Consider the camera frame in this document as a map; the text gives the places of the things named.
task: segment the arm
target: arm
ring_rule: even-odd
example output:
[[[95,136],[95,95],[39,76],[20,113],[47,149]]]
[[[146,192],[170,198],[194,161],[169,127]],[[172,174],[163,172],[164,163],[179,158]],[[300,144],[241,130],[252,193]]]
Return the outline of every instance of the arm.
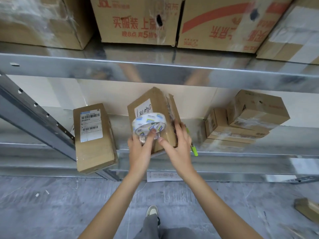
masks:
[[[133,135],[128,140],[129,173],[78,239],[112,239],[114,237],[134,192],[148,168],[154,137],[155,130],[153,129],[143,147],[137,135]]]
[[[184,124],[175,121],[178,147],[173,148],[166,140],[159,143],[167,152],[174,168],[194,193],[205,214],[222,239],[263,239],[250,225],[238,216],[195,171],[190,159],[192,142]]]

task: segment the white wall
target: white wall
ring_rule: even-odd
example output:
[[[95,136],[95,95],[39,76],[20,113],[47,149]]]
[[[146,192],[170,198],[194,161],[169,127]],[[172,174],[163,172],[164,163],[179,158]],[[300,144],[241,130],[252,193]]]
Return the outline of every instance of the white wall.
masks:
[[[8,75],[40,106],[54,112],[54,107],[72,110],[86,104],[104,103],[110,114],[127,115],[127,105],[156,86],[174,95],[182,118],[202,118],[213,107],[225,106],[238,89],[148,84],[105,80],[76,80]],[[258,91],[282,97],[290,120],[283,125],[319,127],[319,94]]]

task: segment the hand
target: hand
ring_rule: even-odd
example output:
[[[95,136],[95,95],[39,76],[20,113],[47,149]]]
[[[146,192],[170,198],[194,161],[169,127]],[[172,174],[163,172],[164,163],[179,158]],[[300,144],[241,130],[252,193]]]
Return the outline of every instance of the hand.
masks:
[[[146,139],[144,146],[142,146],[139,137],[133,134],[127,141],[130,149],[130,171],[138,176],[144,176],[151,159],[151,150],[156,130],[152,129]]]
[[[195,171],[190,159],[192,138],[188,135],[184,123],[180,126],[177,120],[175,120],[175,129],[178,139],[177,148],[173,148],[172,145],[162,137],[158,139],[158,142],[165,149],[178,175],[183,178],[183,176],[189,172]]]

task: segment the red stripe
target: red stripe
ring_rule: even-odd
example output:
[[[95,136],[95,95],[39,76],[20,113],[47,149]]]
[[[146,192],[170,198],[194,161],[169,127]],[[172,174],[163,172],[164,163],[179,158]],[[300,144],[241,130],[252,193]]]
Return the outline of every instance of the red stripe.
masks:
[[[181,33],[185,33],[188,30],[200,24],[203,24],[205,22],[208,22],[214,19],[231,16],[234,14],[243,14],[243,13],[250,12],[254,5],[255,5],[254,3],[241,3],[241,4],[231,5],[227,7],[221,7],[221,8],[203,13],[185,22]],[[289,3],[273,2],[267,8],[266,13],[283,14],[285,10],[288,8],[288,6],[289,6]]]

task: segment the person's left hand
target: person's left hand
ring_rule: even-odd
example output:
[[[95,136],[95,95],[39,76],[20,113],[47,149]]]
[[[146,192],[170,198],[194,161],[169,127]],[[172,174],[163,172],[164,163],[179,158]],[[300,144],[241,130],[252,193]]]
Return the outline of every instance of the person's left hand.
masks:
[[[151,159],[151,150],[154,137],[156,135],[156,130],[152,129],[146,139],[144,146],[142,146],[139,137],[133,134],[129,138],[127,144],[130,149],[130,173],[134,173],[138,176],[144,176]]]

